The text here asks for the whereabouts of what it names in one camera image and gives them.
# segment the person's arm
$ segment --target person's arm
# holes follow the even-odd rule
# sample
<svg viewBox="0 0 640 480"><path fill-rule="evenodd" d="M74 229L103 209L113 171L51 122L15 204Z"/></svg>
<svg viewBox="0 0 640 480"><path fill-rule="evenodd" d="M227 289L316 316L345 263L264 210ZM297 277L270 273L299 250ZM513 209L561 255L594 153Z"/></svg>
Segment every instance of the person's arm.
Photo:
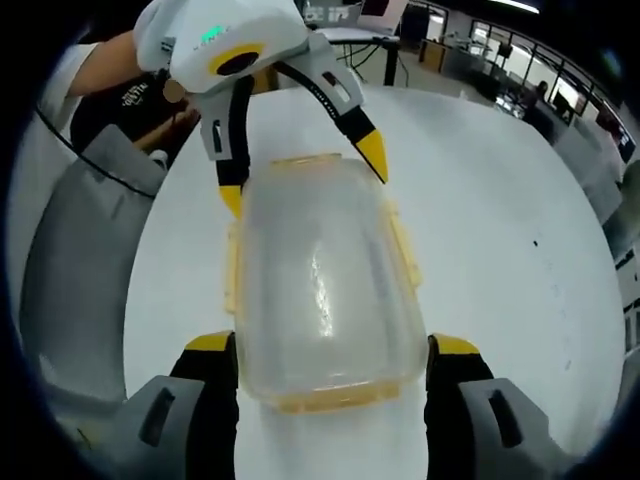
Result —
<svg viewBox="0 0 640 480"><path fill-rule="evenodd" d="M82 96L120 85L142 75L133 32L98 44L76 73L68 96Z"/></svg>
<svg viewBox="0 0 640 480"><path fill-rule="evenodd" d="M200 115L197 110L192 106L188 106L185 111L177 113L162 125L159 125L151 132L133 142L133 145L143 152L151 153L152 150L157 148L163 137L171 132L175 127L189 124L190 127L195 127L198 120L200 120Z"/></svg>

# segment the person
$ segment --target person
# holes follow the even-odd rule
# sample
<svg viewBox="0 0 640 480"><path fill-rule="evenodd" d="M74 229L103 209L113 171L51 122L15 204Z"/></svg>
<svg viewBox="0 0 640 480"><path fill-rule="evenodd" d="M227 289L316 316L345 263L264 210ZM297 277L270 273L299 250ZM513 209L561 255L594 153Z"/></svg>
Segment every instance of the person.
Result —
<svg viewBox="0 0 640 480"><path fill-rule="evenodd" d="M131 30L150 0L110 0L78 43L99 43ZM84 149L107 125L115 125L136 148L162 151L167 169L199 119L184 96L167 98L166 75L145 72L112 88L82 98L68 123L69 140Z"/></svg>
<svg viewBox="0 0 640 480"><path fill-rule="evenodd" d="M160 9L174 8L175 3L154 0L140 14L133 30L106 42L69 47L37 101L37 109L60 130L80 97L166 66L165 54L154 50L154 17ZM33 112L18 147L5 217L4 255L10 310L16 324L24 270L36 229L56 182L75 158Z"/></svg>
<svg viewBox="0 0 640 480"><path fill-rule="evenodd" d="M547 90L549 90L549 84L543 80L535 89L525 91L521 100L521 104L525 110L530 110L535 107L538 100L544 100Z"/></svg>

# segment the gray fabric cover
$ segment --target gray fabric cover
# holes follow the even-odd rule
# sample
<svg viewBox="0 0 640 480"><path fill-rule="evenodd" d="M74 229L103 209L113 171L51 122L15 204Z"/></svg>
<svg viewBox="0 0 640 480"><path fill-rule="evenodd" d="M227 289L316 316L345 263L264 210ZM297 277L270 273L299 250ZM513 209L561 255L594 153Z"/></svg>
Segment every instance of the gray fabric cover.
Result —
<svg viewBox="0 0 640 480"><path fill-rule="evenodd" d="M165 176L113 125L84 154L153 196ZM104 419L125 400L125 305L151 205L77 160L43 214L27 260L20 333L59 418Z"/></svg>
<svg viewBox="0 0 640 480"><path fill-rule="evenodd" d="M624 361L616 409L624 405L634 385L638 382L640 382L640 347L627 354L627 358Z"/></svg>

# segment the desk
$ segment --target desk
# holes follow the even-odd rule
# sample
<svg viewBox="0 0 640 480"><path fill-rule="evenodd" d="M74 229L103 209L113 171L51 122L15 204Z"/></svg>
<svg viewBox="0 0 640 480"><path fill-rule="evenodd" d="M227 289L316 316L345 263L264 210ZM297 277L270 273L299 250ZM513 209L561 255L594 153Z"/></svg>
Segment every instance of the desk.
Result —
<svg viewBox="0 0 640 480"><path fill-rule="evenodd" d="M525 107L518 103L518 99L507 94L498 95L493 108L519 119L524 117L525 113Z"/></svg>
<svg viewBox="0 0 640 480"><path fill-rule="evenodd" d="M484 62L482 57L431 40L422 40L418 60L433 72L463 82L470 82Z"/></svg>
<svg viewBox="0 0 640 480"><path fill-rule="evenodd" d="M425 279L416 293L427 332L475 343L497 377L549 416L561 447L585 452L616 403L624 326L615 268L582 190L542 137L508 115L416 90L364 90L386 142L385 193ZM247 131L255 165L357 158L300 88L253 97ZM194 337L233 328L223 308L231 221L196 131L138 247L124 332L129 395L168 374ZM304 417L268 411L240 388L238 480L425 478L423 385L386 404Z"/></svg>
<svg viewBox="0 0 640 480"><path fill-rule="evenodd" d="M388 36L361 28L335 27L319 28L332 45L380 45L387 51L387 63L384 68L384 85L392 86L396 78L400 37Z"/></svg>

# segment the computer monitor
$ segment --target computer monitor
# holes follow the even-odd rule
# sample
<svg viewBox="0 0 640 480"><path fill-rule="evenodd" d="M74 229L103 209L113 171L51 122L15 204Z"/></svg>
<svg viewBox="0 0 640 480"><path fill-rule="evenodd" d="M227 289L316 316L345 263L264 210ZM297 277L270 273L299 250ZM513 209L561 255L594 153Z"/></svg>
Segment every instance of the computer monitor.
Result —
<svg viewBox="0 0 640 480"><path fill-rule="evenodd" d="M560 93L556 93L556 96L553 97L553 106L556 107L556 112L558 112L561 117L564 116L565 113L573 111L569 100Z"/></svg>
<svg viewBox="0 0 640 480"><path fill-rule="evenodd" d="M511 52L513 52L513 47L508 43L501 43L498 47L498 56L509 58L511 56Z"/></svg>
<svg viewBox="0 0 640 480"><path fill-rule="evenodd" d="M360 15L382 17L387 11L389 0L365 0Z"/></svg>

